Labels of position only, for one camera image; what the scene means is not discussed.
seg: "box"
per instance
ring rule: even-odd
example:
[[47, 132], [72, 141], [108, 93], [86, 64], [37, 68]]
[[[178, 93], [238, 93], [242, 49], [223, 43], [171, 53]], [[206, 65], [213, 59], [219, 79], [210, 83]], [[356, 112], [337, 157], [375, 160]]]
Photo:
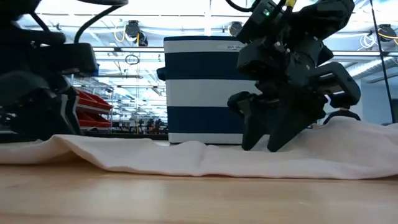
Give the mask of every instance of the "box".
[[240, 91], [259, 93], [236, 69], [244, 45], [234, 37], [166, 37], [169, 141], [241, 144], [243, 119], [227, 107]]

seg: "towel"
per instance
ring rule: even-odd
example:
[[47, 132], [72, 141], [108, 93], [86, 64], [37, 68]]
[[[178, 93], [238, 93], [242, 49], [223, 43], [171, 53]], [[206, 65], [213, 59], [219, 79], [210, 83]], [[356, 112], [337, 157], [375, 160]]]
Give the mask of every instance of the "towel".
[[44, 142], [0, 145], [0, 164], [84, 160], [108, 171], [160, 175], [370, 179], [398, 174], [398, 129], [333, 118], [306, 129], [279, 152], [263, 139], [253, 151], [197, 141], [161, 146], [150, 139], [56, 135]]

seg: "wooden table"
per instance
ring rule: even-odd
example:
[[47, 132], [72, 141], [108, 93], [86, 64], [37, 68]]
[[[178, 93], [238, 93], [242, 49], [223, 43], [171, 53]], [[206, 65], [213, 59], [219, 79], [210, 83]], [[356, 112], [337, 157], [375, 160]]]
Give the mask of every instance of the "wooden table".
[[398, 179], [164, 177], [91, 164], [0, 166], [0, 223], [398, 222]]

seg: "blue and white striped box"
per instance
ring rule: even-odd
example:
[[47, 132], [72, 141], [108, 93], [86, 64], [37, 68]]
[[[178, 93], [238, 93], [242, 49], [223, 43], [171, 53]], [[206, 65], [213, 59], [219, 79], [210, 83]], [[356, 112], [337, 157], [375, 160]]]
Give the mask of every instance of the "blue and white striped box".
[[255, 81], [236, 69], [242, 47], [233, 37], [164, 39], [171, 143], [241, 144], [243, 119], [226, 103], [240, 91], [258, 93]]

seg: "pipe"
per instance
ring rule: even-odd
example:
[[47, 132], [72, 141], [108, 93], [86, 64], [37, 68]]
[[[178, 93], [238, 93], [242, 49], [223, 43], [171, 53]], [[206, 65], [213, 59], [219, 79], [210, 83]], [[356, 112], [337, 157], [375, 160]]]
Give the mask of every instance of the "pipe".
[[[384, 63], [386, 64], [386, 69], [398, 66], [398, 61], [395, 57], [384, 58]], [[348, 67], [347, 71], [353, 78], [360, 79], [383, 71], [383, 67], [381, 59], [377, 59], [370, 62], [356, 63]]]

